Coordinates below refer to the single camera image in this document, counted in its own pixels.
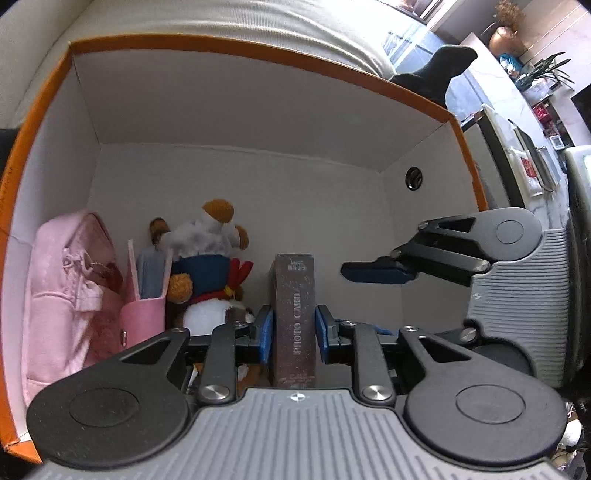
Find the pink bag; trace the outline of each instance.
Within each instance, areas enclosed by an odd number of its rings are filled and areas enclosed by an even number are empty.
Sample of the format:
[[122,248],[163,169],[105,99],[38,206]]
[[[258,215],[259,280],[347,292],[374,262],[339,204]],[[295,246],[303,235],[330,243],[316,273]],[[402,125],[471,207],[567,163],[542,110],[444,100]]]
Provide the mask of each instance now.
[[37,231],[23,325],[27,405],[47,385],[121,350],[121,283],[113,243],[96,214],[63,215]]

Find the gray ribbed robot base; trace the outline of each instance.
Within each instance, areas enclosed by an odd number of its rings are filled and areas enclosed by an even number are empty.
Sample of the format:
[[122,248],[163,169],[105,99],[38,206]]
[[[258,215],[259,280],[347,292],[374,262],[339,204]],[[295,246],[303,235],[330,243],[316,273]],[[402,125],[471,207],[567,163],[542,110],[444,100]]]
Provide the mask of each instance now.
[[499,479],[563,477],[547,462],[479,472],[424,450],[392,410],[357,403],[348,390],[250,389],[238,403],[202,410],[174,446],[139,465],[79,472],[52,463],[44,480]]
[[559,387],[569,329],[566,230],[547,230],[531,255],[497,262],[488,273],[475,275],[467,318],[480,324],[483,336],[522,348],[536,377]]

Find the copper vase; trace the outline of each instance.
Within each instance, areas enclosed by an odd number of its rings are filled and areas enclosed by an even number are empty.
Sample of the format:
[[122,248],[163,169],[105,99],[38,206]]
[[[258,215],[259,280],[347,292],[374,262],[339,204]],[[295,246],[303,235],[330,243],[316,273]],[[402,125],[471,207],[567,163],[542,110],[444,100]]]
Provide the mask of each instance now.
[[492,34],[488,44],[491,53],[499,58],[503,53],[509,53],[514,57],[521,57],[525,53],[525,45],[516,32],[509,27],[499,27]]

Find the green leaves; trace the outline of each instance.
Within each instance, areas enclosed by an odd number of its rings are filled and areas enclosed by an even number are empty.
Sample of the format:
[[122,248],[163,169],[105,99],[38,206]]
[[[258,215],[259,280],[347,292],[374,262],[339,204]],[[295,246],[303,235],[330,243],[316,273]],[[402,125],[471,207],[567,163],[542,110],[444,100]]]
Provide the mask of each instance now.
[[553,55],[550,55],[547,59],[541,59],[534,63],[534,68],[530,72],[531,77],[533,79],[544,78],[556,80],[558,82],[574,83],[569,78],[569,75],[567,73],[560,70],[560,67],[566,65],[568,62],[570,62],[571,59],[561,60],[560,62],[554,64],[556,58],[565,53],[565,51],[554,53]]

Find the brown box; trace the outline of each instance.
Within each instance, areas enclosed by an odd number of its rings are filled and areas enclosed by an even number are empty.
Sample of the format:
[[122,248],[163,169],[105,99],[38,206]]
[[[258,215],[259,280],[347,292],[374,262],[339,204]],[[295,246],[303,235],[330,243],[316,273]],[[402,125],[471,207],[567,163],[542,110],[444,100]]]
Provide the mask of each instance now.
[[312,388],[316,379],[314,257],[277,255],[269,280],[275,310],[272,385]]

